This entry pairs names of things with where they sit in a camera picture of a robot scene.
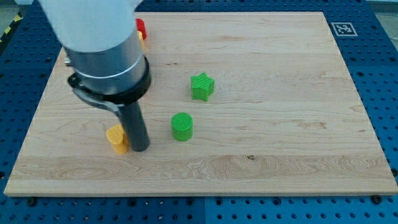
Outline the black clamp ring mount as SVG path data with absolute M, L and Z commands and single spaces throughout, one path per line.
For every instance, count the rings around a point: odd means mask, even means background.
M 121 115 L 121 108 L 126 107 L 138 101 L 148 91 L 152 78 L 150 75 L 149 61 L 144 57 L 145 70 L 142 78 L 130 89 L 113 95 L 103 95 L 89 90 L 78 78 L 77 73 L 69 76 L 68 84 L 71 86 L 74 94 L 86 104 L 109 111 L 116 116 Z

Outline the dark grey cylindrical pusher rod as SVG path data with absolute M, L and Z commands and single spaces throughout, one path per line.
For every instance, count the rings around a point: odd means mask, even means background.
M 150 139 L 139 103 L 136 101 L 129 105 L 121 105 L 118 117 L 131 149 L 136 152 L 145 151 L 150 145 Z

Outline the yellow block behind arm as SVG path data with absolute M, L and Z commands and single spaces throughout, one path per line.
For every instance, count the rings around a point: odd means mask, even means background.
M 139 41 L 141 43 L 141 47 L 144 50 L 145 49 L 144 36 L 141 31 L 138 31 L 137 35 L 138 35 Z

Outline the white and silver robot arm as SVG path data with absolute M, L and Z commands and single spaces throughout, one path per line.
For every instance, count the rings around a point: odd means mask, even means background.
M 151 84 L 134 12 L 139 1 L 39 0 L 74 70 L 68 78 L 85 103 L 114 113 L 132 150 L 150 145 L 138 100 Z

